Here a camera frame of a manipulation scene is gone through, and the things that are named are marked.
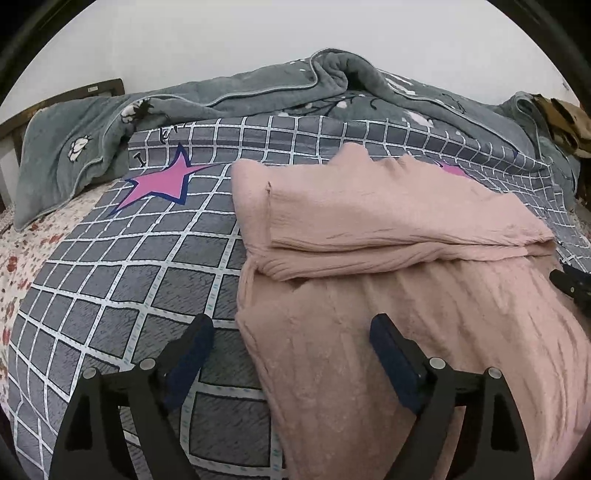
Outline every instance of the wrinkled fabric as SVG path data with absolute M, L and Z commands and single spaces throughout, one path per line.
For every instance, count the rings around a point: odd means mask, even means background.
M 533 143 L 535 157 L 547 162 L 555 184 L 555 191 L 564 193 L 564 206 L 572 210 L 575 204 L 577 182 L 581 172 L 580 161 L 566 154 L 554 143 L 544 114 L 534 103 L 533 95 L 517 92 L 513 97 L 492 110 L 514 120 Z
M 15 229 L 21 231 L 35 218 L 66 205 L 89 184 L 127 173 L 126 142 L 134 132 L 191 121 L 272 112 L 294 116 L 315 112 L 344 121 L 415 116 L 450 135 L 462 131 L 482 145 L 535 154 L 514 121 L 481 103 L 420 82 L 403 80 L 412 88 L 407 89 L 397 83 L 400 78 L 358 55 L 326 48 L 306 59 L 231 77 L 51 105 L 39 110 L 27 126 Z M 352 94 L 357 91 L 367 97 Z
M 236 321 L 290 478 L 382 480 L 400 451 L 414 416 L 369 343 L 382 312 L 427 356 L 500 368 L 536 478 L 554 478 L 591 419 L 591 348 L 547 280 L 552 234 L 517 198 L 411 157 L 373 163 L 358 145 L 326 166 L 239 160 L 232 194 L 247 250 Z

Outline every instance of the blue gripper pad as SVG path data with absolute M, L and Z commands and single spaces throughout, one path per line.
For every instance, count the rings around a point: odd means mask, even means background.
M 428 400 L 424 391 L 427 357 L 418 345 L 406 339 L 385 313 L 376 315 L 369 328 L 369 341 L 403 407 L 418 415 Z
M 191 385 L 213 348 L 213 322 L 198 315 L 181 338 L 169 342 L 167 348 L 182 350 L 180 357 L 166 375 L 164 407 L 173 411 L 183 405 Z

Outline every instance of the cartoon print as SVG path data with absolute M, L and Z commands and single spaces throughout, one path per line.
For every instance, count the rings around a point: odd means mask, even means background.
M 76 138 L 70 144 L 70 151 L 68 152 L 68 158 L 70 159 L 70 161 L 72 163 L 74 163 L 76 160 L 78 160 L 78 155 L 80 155 L 82 150 L 84 150 L 84 148 L 86 148 L 86 144 L 88 143 L 89 140 L 90 140 L 90 137 L 88 135 L 85 135 L 84 137 Z
M 139 175 L 133 179 L 127 179 L 134 187 L 114 208 L 111 215 L 149 195 L 184 205 L 187 200 L 187 188 L 191 173 L 212 165 L 219 165 L 219 163 L 191 165 L 187 151 L 181 144 L 178 144 L 174 160 L 168 167 L 153 173 Z
M 121 110 L 121 121 L 125 124 L 139 122 L 150 114 L 151 108 L 154 108 L 154 105 L 150 103 L 149 98 L 136 100 Z
M 422 125 L 427 128 L 433 127 L 433 121 L 430 118 L 426 118 L 425 116 L 422 116 L 420 113 L 413 112 L 411 110 L 407 110 L 407 114 L 419 125 Z
M 394 90 L 394 92 L 396 93 L 400 93 L 400 90 L 402 90 L 404 93 L 406 93 L 407 95 L 416 95 L 417 92 L 415 92 L 414 90 L 408 90 L 407 88 L 403 87 L 402 85 L 400 85 L 399 83 L 396 83 L 394 80 L 392 80 L 391 78 L 388 77 L 384 77 L 386 78 L 386 81 L 388 82 L 388 84 L 390 85 L 390 88 L 392 90 Z
M 345 95 L 342 95 L 339 98 L 331 98 L 327 100 L 318 100 L 317 102 L 310 102 L 302 105 L 297 105 L 291 109 L 289 109 L 289 114 L 294 116 L 309 116 L 309 115 L 323 115 L 329 116 L 332 110 L 335 108 L 347 108 L 349 105 L 353 104 L 353 101 L 357 98 L 367 97 L 368 93 L 360 93 L 356 90 L 348 90 Z M 372 98 L 369 101 L 369 106 L 377 110 L 378 108 L 374 105 L 376 100 L 380 100 L 377 97 Z M 287 116 L 287 113 L 279 113 L 279 116 Z

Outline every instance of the white wall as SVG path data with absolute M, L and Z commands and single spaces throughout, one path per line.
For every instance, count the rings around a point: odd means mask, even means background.
M 12 138 L 0 140 L 0 197 L 8 206 L 17 192 L 18 161 Z
M 486 103 L 518 90 L 576 101 L 545 54 L 486 0 L 97 0 L 29 65 L 0 122 L 112 77 L 139 92 L 324 47 Z

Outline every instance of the pink towel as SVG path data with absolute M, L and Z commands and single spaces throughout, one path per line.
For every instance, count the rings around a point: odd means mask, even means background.
M 293 480 L 382 480 L 414 421 L 369 344 L 387 313 L 456 369 L 500 368 L 538 479 L 591 420 L 590 343 L 547 280 L 550 230 L 513 194 L 346 144 L 326 166 L 239 160 L 236 320 Z M 436 478 L 459 433 L 457 412 Z

